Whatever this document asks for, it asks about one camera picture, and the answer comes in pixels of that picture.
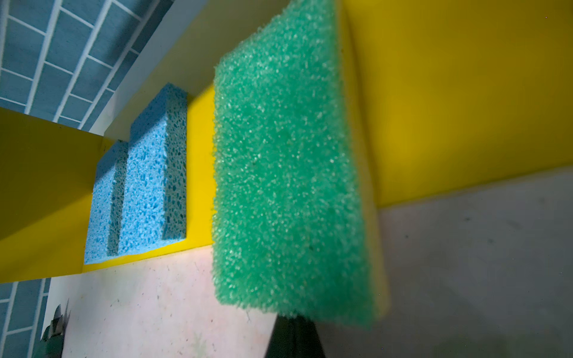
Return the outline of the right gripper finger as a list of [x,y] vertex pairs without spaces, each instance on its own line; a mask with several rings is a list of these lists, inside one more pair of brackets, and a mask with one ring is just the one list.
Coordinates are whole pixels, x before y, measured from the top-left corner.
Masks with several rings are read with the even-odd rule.
[[265,358],[325,358],[314,322],[277,316]]

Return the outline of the bright green sponge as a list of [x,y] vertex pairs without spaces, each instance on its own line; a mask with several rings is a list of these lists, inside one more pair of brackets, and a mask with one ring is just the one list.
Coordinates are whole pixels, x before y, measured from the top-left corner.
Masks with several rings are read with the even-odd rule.
[[291,1],[213,90],[218,301],[372,325],[389,290],[341,2]]

